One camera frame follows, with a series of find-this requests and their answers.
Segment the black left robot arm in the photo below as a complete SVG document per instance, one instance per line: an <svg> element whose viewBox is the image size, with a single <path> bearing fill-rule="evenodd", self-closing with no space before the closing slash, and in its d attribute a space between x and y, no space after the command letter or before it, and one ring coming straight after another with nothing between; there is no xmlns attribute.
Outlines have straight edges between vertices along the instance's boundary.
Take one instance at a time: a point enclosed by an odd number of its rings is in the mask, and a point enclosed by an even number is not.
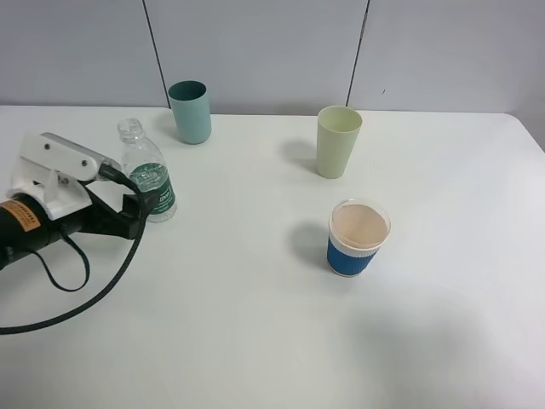
<svg viewBox="0 0 545 409"><path fill-rule="evenodd" d="M122 210L116 212L94 193L91 205L52 220L31 196L17 193L1 203L1 267L20 260L31 251L39 251L73 233L92 233L134 239L142 211L148 212L159 202L159 194L144 194L140 207L134 194L123 196Z"/></svg>

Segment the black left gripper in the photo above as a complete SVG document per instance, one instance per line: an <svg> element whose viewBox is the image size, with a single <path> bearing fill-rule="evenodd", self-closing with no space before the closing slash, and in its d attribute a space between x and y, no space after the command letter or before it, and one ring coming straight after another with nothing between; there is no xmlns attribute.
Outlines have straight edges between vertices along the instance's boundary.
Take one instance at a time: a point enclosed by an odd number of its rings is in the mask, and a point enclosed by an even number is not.
<svg viewBox="0 0 545 409"><path fill-rule="evenodd" d="M51 220L34 198L23 193L2 202L1 268L62 240L79 253L85 271L89 273L89 259L70 238L71 234L81 232L135 239L141 218L147 219L158 205L158 192L155 190L126 193L121 210L116 211L95 193L85 190L91 206L57 220Z"/></svg>

